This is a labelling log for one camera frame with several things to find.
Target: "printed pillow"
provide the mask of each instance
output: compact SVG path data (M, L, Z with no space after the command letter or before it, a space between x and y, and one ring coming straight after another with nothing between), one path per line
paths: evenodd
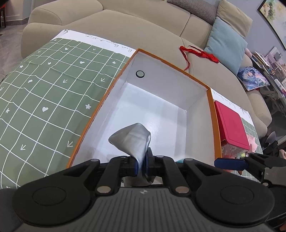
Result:
M247 36L252 24L251 18L226 0L219 2L217 17L230 25L243 38Z
M214 54L220 63L237 75L246 46L247 42L237 32L216 17L204 50Z
M239 69L237 77L248 91L269 85L267 79L254 67Z
M185 9L211 25L215 22L217 8L204 0L168 0L167 2Z

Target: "green grid mat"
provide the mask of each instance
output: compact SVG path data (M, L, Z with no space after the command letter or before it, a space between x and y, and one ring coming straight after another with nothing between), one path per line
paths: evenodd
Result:
M244 126L246 134L253 136L255 138L256 144L258 144L258 147L257 147L255 153L263 154L263 151L262 151L262 148L261 148L261 145L259 142L257 132L255 130L255 127L253 125L251 125L249 122L245 121L243 118L241 118L241 120L242 120L242 124Z
M129 57L57 38L0 84L0 188L65 169L83 129Z
M255 127L253 125L251 125L249 122L245 121L243 118L241 118L241 120L242 120L242 124L244 126L246 134L252 135L255 138L256 144L258 144L258 147L257 147L255 152L259 153L259 154L263 154L262 148L261 148L261 145L260 145L260 142L259 142L259 139L258 139L258 135L257 135L257 132L255 130ZM237 171L233 171L232 173L240 176L240 174ZM258 179L256 179L253 175L251 175L246 170L242 171L242 175L241 176L244 177L244 178L253 180L255 182L259 182Z

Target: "gray checkered pillow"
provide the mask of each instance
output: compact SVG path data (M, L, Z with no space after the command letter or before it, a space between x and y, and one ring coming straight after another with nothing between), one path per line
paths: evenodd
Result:
M217 8L204 0L168 0L167 2L187 10L211 25L215 22Z

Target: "beige sofa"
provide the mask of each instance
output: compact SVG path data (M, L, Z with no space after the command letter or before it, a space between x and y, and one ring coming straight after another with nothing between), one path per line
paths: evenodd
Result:
M204 49L211 28L166 0L57 0L32 11L23 31L21 53L24 58L61 30L70 29L142 48L185 69L179 47ZM272 118L258 91L246 93L236 76L220 63L193 54L188 54L188 59L188 73L247 110L258 136L266 134ZM246 66L252 66L252 62L245 55L241 67Z

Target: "chair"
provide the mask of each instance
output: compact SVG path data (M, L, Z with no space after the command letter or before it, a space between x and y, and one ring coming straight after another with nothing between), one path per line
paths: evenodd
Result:
M6 13L5 13L5 6L6 3L0 7L0 18L1 18L1 12L3 12L3 19L4 19L4 28L6 28Z

